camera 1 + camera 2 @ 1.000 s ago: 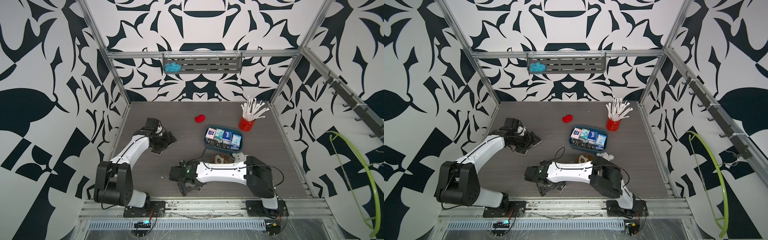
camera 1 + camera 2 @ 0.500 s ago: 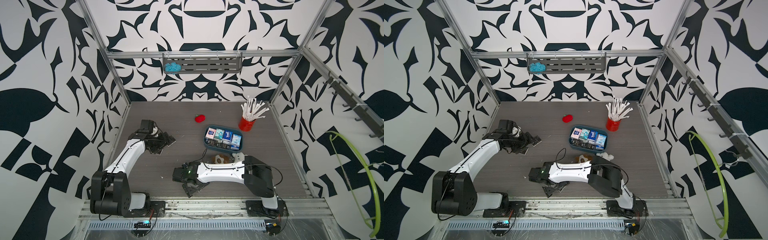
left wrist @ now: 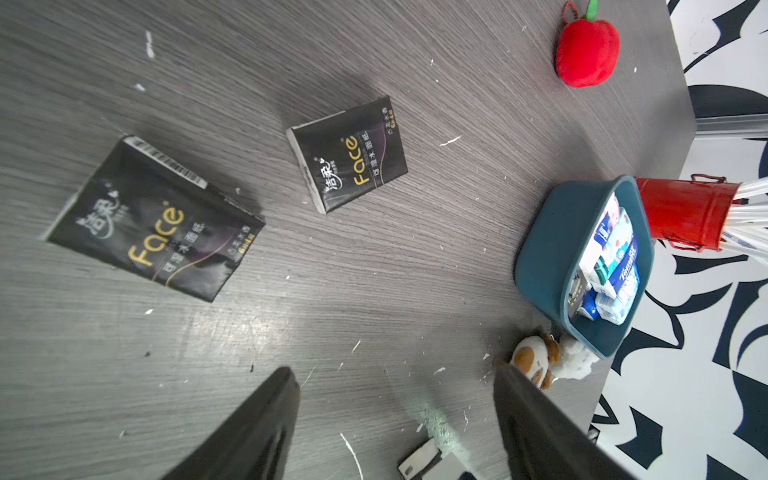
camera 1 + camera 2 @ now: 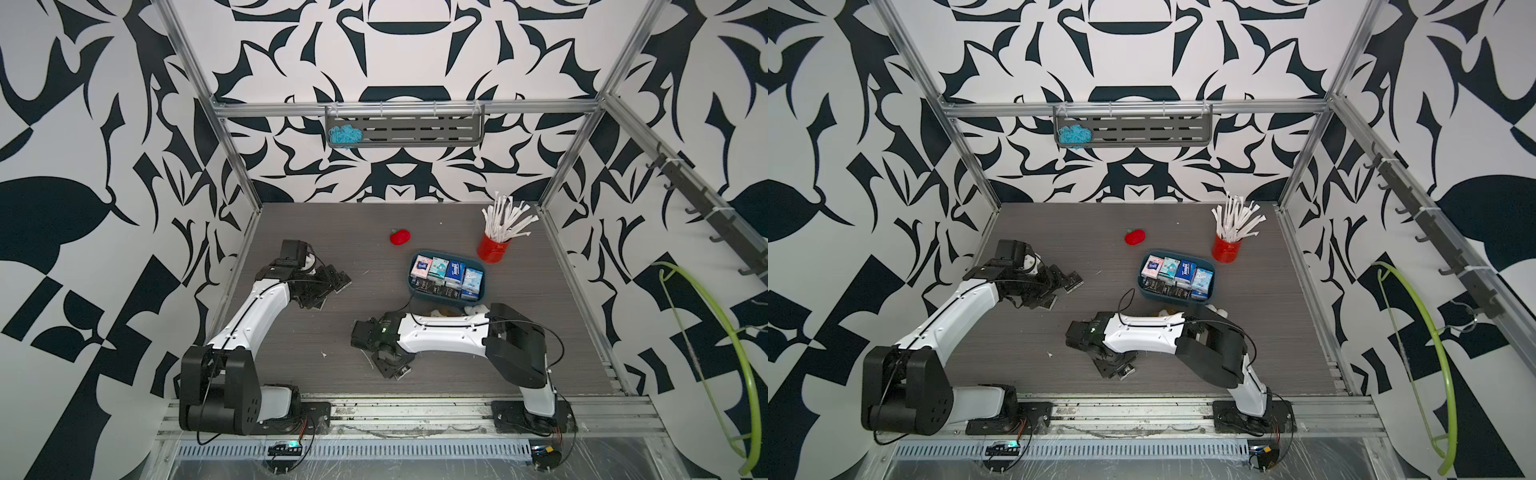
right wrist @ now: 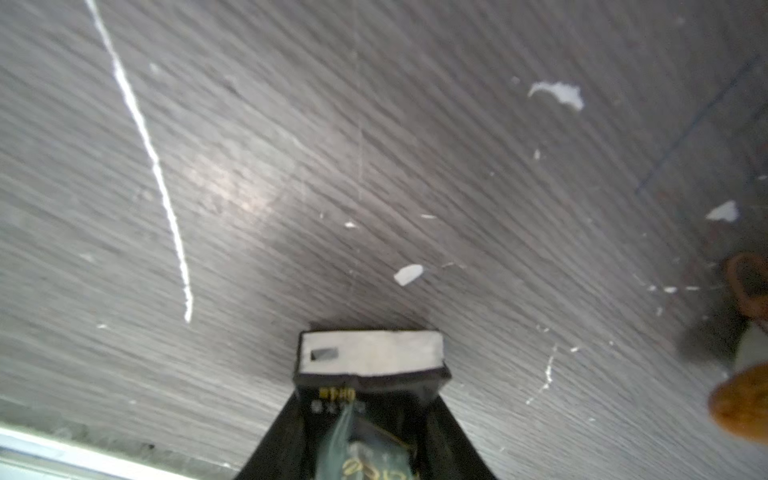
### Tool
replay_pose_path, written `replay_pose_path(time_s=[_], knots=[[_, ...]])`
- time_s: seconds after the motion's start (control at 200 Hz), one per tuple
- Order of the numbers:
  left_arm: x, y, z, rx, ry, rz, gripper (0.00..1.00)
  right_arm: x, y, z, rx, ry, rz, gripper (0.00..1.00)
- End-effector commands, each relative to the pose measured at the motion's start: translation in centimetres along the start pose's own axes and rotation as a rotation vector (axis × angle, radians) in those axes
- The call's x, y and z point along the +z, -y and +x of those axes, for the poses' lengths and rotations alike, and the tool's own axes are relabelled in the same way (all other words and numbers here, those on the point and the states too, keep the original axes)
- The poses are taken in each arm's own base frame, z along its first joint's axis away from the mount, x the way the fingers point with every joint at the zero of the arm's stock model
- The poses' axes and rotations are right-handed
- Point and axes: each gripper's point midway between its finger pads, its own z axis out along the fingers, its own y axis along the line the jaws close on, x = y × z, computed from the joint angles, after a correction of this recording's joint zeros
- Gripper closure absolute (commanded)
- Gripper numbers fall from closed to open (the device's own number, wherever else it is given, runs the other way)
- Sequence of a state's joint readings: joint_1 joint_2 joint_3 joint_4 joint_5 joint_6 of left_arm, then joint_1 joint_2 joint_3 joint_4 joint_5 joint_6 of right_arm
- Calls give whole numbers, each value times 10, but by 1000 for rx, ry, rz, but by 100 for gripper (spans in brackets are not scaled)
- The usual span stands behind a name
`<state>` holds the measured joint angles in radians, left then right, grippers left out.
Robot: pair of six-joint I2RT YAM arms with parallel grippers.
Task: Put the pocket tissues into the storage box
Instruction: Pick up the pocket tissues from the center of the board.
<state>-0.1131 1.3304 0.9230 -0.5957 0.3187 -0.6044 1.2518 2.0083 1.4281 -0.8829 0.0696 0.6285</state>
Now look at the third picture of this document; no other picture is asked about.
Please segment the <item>pink Tempo tissue pack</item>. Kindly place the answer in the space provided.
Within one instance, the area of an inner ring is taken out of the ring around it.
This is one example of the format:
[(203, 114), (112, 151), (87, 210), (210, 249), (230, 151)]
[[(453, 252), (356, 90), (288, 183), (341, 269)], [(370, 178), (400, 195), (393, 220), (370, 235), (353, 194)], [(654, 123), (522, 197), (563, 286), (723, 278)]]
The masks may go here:
[(579, 267), (582, 271), (589, 271), (594, 268), (595, 263), (608, 243), (611, 233), (618, 224), (619, 218), (620, 205), (616, 196), (612, 194), (598, 217), (595, 230), (590, 235), (580, 259)]

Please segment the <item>dark blue Tempo tissue pack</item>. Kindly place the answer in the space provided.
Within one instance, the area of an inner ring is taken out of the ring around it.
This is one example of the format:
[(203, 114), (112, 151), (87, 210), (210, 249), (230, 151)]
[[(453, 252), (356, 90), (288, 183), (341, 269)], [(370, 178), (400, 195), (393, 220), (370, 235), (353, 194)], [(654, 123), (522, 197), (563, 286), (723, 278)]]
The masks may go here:
[(622, 260), (618, 263), (606, 283), (601, 287), (600, 292), (602, 294), (612, 299), (617, 296), (618, 292), (621, 290), (632, 272), (636, 262), (637, 254), (638, 240), (633, 237)]

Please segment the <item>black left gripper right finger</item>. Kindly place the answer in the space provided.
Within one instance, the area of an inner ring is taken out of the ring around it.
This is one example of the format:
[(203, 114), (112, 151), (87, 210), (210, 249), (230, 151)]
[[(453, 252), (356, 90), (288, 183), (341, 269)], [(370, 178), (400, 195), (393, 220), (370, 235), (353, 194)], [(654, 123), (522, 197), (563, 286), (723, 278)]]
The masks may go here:
[(513, 479), (630, 479), (520, 370), (496, 363), (494, 405)]

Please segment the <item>black packet front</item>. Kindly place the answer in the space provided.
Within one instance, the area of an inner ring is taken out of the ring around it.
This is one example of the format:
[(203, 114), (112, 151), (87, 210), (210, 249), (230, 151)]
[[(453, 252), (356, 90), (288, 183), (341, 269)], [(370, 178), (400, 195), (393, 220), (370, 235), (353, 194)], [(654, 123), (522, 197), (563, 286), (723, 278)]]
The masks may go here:
[(213, 302), (264, 226), (200, 175), (126, 135), (45, 239)]

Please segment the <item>black packet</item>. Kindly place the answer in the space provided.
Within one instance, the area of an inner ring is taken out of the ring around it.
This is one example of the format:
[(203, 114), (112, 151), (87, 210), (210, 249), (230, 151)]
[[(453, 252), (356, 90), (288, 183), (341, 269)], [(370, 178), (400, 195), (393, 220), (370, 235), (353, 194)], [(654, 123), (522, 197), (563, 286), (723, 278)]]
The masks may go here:
[(200, 175), (126, 135), (45, 239), (213, 302), (264, 226)]
[(290, 127), (286, 135), (323, 215), (408, 172), (388, 96)]

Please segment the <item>teal monster tissue pack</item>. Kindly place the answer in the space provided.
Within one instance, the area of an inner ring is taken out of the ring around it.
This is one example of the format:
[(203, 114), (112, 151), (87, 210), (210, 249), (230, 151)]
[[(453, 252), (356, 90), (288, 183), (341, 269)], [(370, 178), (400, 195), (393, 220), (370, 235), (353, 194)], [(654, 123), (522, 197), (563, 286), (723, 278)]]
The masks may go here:
[(611, 233), (608, 243), (595, 263), (594, 268), (588, 271), (586, 277), (595, 288), (601, 288), (622, 260), (627, 247), (634, 236), (632, 223), (626, 210), (620, 207), (618, 224)]

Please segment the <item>light blue tissue pack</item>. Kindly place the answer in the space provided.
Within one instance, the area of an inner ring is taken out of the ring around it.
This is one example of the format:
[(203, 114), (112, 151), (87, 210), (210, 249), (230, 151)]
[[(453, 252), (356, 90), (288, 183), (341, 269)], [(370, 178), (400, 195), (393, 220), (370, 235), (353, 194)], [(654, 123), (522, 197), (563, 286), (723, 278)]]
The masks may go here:
[(595, 305), (599, 316), (612, 324), (622, 325), (631, 310), (639, 288), (639, 277), (632, 271), (615, 298), (599, 293)]

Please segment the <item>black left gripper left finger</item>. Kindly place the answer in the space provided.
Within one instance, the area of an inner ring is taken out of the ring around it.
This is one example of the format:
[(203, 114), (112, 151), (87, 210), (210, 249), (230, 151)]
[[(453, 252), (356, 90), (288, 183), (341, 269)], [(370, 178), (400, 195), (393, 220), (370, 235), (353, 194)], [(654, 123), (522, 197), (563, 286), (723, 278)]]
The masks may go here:
[(300, 387), (276, 369), (166, 479), (281, 479), (297, 421)]

